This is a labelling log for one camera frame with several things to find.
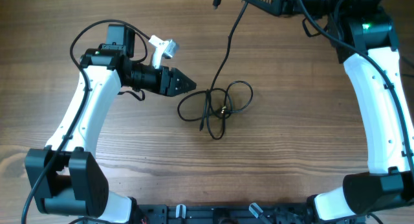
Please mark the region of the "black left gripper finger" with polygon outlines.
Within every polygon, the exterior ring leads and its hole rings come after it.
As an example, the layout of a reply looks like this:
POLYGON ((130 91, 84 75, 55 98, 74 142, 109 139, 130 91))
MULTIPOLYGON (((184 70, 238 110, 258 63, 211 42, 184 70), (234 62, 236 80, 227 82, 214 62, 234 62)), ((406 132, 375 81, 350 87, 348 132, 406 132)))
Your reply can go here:
POLYGON ((178 96, 178 95, 181 95, 183 93, 190 92, 190 91, 195 90, 195 89, 196 89, 195 86, 187 86, 187 87, 180 86, 180 87, 174 87, 171 90, 171 96, 178 96))
POLYGON ((190 78, 188 78, 179 69, 174 68, 174 82, 176 88, 196 88, 197 84, 190 78))

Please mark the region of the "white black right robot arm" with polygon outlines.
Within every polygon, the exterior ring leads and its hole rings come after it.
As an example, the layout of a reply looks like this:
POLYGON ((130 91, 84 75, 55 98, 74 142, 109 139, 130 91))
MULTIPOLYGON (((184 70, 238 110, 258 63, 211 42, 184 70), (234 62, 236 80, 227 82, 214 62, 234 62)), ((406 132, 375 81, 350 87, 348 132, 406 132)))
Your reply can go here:
POLYGON ((248 210, 176 207, 182 223, 363 223, 381 210, 413 204, 413 124, 399 71, 398 38, 381 0, 243 0, 274 16, 303 14, 336 49, 354 87, 368 147, 368 171, 304 203, 248 210))

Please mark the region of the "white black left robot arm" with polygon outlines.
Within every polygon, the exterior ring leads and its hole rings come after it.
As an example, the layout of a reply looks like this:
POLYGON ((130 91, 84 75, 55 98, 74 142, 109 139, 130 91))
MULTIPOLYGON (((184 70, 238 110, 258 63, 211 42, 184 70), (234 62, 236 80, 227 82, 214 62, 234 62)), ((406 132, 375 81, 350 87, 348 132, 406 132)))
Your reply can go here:
POLYGON ((148 223, 134 198, 110 191, 95 159, 98 137, 116 96, 172 97, 196 84, 161 64, 178 50, 174 40, 147 36, 120 20, 107 24, 105 42, 74 62, 80 79, 58 129, 43 149, 31 149, 25 157, 31 185, 27 202, 43 214, 74 216, 84 223, 148 223))

